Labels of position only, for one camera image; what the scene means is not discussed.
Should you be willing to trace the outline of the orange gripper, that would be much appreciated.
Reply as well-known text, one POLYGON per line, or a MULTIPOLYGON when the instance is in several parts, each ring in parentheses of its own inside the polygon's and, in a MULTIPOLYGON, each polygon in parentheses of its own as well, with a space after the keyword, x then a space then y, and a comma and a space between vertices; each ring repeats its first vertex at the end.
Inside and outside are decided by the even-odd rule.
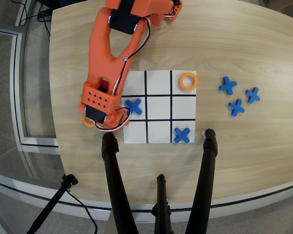
POLYGON ((112 114, 106 114, 80 102, 79 112, 83 115, 83 124, 96 127, 102 132, 113 132, 129 124, 131 111, 127 107, 118 106, 112 114))

